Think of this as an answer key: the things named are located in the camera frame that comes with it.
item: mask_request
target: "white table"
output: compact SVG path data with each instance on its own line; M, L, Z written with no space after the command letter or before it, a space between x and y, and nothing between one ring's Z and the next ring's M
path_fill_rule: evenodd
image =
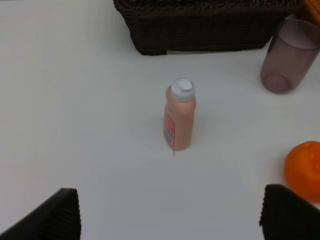
M264 187L320 140L319 58L266 91L267 48L140 55L111 0L0 3L0 232L77 188L82 240L262 240ZM192 145L162 136L165 89L196 84Z

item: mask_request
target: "brown basket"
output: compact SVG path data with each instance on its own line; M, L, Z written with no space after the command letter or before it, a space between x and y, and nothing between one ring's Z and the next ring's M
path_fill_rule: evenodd
M296 16L320 27L320 0L304 0L303 6L297 11Z
M259 49L302 0L113 0L142 55Z

